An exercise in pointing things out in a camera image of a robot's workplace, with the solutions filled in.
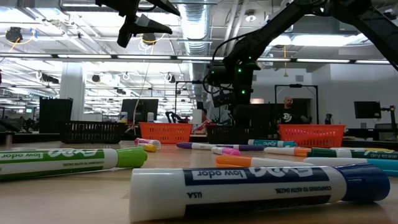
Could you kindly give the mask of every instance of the orange basket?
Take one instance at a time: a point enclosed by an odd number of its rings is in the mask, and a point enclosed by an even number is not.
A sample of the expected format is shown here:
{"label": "orange basket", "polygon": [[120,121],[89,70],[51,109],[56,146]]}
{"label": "orange basket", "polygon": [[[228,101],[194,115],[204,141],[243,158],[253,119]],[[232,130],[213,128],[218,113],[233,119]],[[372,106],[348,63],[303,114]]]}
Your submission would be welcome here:
{"label": "orange basket", "polygon": [[280,124],[280,140],[295,141],[301,147],[341,147],[345,125]]}
{"label": "orange basket", "polygon": [[192,124],[145,123],[140,122],[141,136],[144,139],[155,139],[162,144],[189,142]]}

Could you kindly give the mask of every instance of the black t-shirt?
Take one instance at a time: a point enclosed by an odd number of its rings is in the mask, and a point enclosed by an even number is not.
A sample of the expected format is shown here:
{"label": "black t-shirt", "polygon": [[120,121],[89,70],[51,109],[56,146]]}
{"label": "black t-shirt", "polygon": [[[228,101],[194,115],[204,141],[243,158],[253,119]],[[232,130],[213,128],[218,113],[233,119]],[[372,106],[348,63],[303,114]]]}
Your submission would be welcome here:
{"label": "black t-shirt", "polygon": [[295,114],[292,108],[283,109],[278,114],[277,120],[280,120],[282,124],[302,124],[302,120],[299,114]]}

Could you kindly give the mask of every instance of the green marker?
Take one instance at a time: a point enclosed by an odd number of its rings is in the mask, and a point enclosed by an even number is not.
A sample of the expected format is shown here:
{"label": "green marker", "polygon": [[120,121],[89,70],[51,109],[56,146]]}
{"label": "green marker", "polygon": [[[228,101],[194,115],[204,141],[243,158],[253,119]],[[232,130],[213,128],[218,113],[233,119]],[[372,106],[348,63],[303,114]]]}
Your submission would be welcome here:
{"label": "green marker", "polygon": [[340,157],[363,159],[397,159],[398,152],[394,151],[364,151],[349,149],[312,149],[307,157]]}
{"label": "green marker", "polygon": [[142,147],[0,151],[0,181],[114,167],[141,167],[146,160],[147,153]]}

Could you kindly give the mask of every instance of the wooden table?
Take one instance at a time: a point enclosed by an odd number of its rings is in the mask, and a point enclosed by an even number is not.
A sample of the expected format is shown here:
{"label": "wooden table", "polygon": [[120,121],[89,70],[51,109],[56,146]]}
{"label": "wooden table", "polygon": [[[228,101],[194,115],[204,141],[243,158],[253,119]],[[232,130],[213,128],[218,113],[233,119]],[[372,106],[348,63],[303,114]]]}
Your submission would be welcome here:
{"label": "wooden table", "polygon": [[[117,145],[60,142],[14,144],[12,150],[123,148],[132,141]],[[245,156],[302,161],[301,157],[244,152]],[[214,167],[215,155],[210,151],[178,149],[163,146],[148,153],[144,168]],[[1,224],[126,224],[129,223],[129,185],[131,169],[118,169],[85,174],[45,177],[0,183]],[[340,202],[329,205],[285,208],[267,212],[231,214],[222,217],[196,217],[145,223],[398,223],[398,179],[391,178],[388,198],[378,203]]]}

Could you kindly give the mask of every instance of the plastic basket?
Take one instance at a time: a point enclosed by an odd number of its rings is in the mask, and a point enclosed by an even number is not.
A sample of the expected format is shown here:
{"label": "plastic basket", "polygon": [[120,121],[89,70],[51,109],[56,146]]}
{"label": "plastic basket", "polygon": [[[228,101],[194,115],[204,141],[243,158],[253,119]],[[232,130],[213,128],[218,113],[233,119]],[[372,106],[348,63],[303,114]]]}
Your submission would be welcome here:
{"label": "plastic basket", "polygon": [[252,127],[208,125],[207,141],[210,144],[248,144],[249,139],[262,139],[268,136],[267,130]]}
{"label": "plastic basket", "polygon": [[139,123],[144,139],[155,139],[162,144],[189,142],[192,124]]}
{"label": "plastic basket", "polygon": [[345,125],[281,124],[280,140],[295,141],[301,147],[341,147]]}
{"label": "plastic basket", "polygon": [[126,130],[124,123],[67,121],[61,125],[61,142],[117,144]]}

